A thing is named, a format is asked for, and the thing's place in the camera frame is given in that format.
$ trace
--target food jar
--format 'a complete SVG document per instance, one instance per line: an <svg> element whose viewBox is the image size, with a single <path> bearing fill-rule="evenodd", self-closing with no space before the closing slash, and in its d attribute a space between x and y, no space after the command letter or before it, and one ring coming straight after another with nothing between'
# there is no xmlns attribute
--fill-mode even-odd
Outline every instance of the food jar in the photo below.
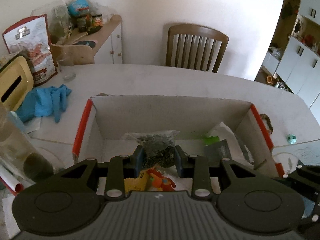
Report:
<svg viewBox="0 0 320 240"><path fill-rule="evenodd" d="M93 27L102 27L102 14L92 15L92 26Z"/></svg>
<svg viewBox="0 0 320 240"><path fill-rule="evenodd" d="M83 33L87 30L86 22L87 18L85 16L80 16L77 18L77 24L80 33Z"/></svg>

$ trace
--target orange toy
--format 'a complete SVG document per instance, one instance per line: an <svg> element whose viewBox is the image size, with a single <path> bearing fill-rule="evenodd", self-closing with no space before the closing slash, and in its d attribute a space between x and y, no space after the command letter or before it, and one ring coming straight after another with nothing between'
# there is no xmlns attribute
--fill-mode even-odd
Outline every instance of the orange toy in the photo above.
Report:
<svg viewBox="0 0 320 240"><path fill-rule="evenodd" d="M147 173L152 177L152 185L159 191L175 191L176 184L169 178L162 176L162 174L155 170L147 170Z"/></svg>

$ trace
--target white plastic bag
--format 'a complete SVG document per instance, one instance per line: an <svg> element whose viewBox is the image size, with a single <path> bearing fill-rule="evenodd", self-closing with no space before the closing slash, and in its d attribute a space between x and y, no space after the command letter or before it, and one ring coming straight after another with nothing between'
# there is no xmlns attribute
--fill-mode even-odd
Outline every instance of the white plastic bag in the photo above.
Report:
<svg viewBox="0 0 320 240"><path fill-rule="evenodd" d="M218 136L220 141L227 140L232 159L250 169L253 169L253 165L244 158L244 154L233 131L226 126L224 122L221 122L210 130L207 137L209 138L211 136Z"/></svg>

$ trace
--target toy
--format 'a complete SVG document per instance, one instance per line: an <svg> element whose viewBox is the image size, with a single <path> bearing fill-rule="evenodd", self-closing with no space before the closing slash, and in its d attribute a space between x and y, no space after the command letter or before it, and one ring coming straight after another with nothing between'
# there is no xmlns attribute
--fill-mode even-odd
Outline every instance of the toy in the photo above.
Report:
<svg viewBox="0 0 320 240"><path fill-rule="evenodd" d="M152 177L152 185L159 191L175 191L176 184L169 178L162 176L162 174L155 170L149 169L147 173Z"/></svg>
<svg viewBox="0 0 320 240"><path fill-rule="evenodd" d="M287 141L288 141L288 143L290 143L290 144L294 144L294 143L297 142L297 137L296 137L294 134L289 134L289 135L287 136Z"/></svg>
<svg viewBox="0 0 320 240"><path fill-rule="evenodd" d="M125 193L129 191L144 191L149 179L149 175L146 171L141 171L140 175L136 179L127 178L124 180Z"/></svg>

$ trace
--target wooden chair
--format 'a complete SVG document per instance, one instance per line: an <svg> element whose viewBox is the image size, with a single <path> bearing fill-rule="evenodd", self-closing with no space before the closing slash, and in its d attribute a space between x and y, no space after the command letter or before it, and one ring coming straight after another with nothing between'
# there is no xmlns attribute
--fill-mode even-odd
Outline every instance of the wooden chair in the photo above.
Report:
<svg viewBox="0 0 320 240"><path fill-rule="evenodd" d="M181 68L183 68L185 66L186 60L188 61L187 68L190 68L191 62L193 61L192 57L193 57L194 53L196 53L195 61L193 64L193 69L197 69L199 57L201 57L200 51L202 51L202 49L201 49L202 41L204 38L206 38L205 45L203 48L203 53L202 53L201 65L200 65L199 70L209 71L210 65L212 62L212 58L213 58L213 54L214 54L214 50L216 47L216 41L221 41L221 46L220 46L213 70L212 70L212 72L217 73L218 68L220 66L220 63L221 63L221 60L222 60L222 57L224 55L224 52L226 51L226 48L227 48L227 45L229 42L228 36L226 36L225 34L219 32L215 29L211 29L208 27L200 26L200 25L180 24L180 25L172 26L169 28L169 31L168 31L167 57L166 57L166 62L165 62L166 66L171 66L174 35L179 35L178 42L177 42L177 50L175 53L174 66L175 67L178 66L178 62L179 62L179 58L180 58L180 50L182 47L182 58L181 58L181 65L180 65ZM181 41L182 35L185 35L183 42ZM187 49L189 35L192 36L192 40L191 40L191 44L190 44L190 49ZM198 44L194 44L195 43L195 36L199 36ZM204 62L206 61L208 47L211 44L210 39L213 40L213 43L212 43L211 50L210 50L207 68L203 69Z"/></svg>

